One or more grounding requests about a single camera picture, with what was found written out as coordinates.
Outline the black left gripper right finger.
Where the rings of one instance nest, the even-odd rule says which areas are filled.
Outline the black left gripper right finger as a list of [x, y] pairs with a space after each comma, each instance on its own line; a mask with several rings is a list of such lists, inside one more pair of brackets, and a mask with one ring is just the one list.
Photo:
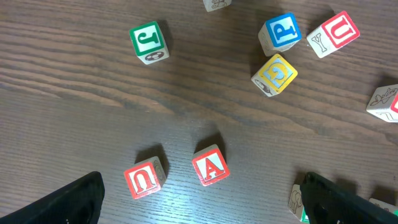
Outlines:
[[315, 172], [305, 174], [300, 190], [311, 224], [397, 224], [397, 215], [342, 189]]

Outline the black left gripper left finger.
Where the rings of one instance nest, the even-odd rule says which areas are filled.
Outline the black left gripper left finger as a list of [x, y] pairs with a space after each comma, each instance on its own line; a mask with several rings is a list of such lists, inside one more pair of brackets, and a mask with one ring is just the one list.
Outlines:
[[1, 223], [97, 224], [104, 195], [101, 173], [93, 171], [2, 217]]

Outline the green R block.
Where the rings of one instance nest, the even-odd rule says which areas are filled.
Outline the green R block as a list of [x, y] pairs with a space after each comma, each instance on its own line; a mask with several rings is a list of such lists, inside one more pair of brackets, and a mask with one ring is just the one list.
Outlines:
[[310, 223], [308, 216], [305, 213], [304, 205], [302, 202], [302, 193], [299, 184], [294, 184], [292, 186], [288, 208], [300, 220], [300, 222]]

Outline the yellow O block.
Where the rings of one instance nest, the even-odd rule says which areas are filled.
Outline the yellow O block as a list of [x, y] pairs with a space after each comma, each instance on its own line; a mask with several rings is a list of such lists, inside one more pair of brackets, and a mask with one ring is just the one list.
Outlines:
[[388, 212], [393, 213], [394, 215], [398, 216], [398, 208], [394, 205], [388, 204], [386, 202], [377, 200], [375, 198], [370, 198], [369, 201], [373, 204], [375, 204], [375, 206], [378, 206]]

